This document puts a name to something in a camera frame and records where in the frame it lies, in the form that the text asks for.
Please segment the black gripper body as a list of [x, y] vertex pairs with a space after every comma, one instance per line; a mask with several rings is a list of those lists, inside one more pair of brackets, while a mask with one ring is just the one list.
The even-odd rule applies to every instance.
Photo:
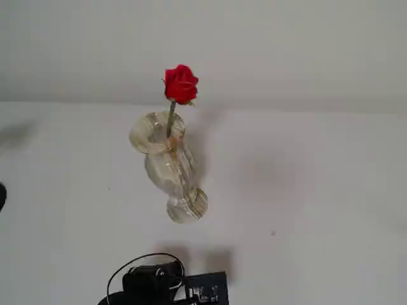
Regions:
[[174, 304], [183, 278], [181, 264], [138, 266], [123, 276], [123, 291], [128, 304]]

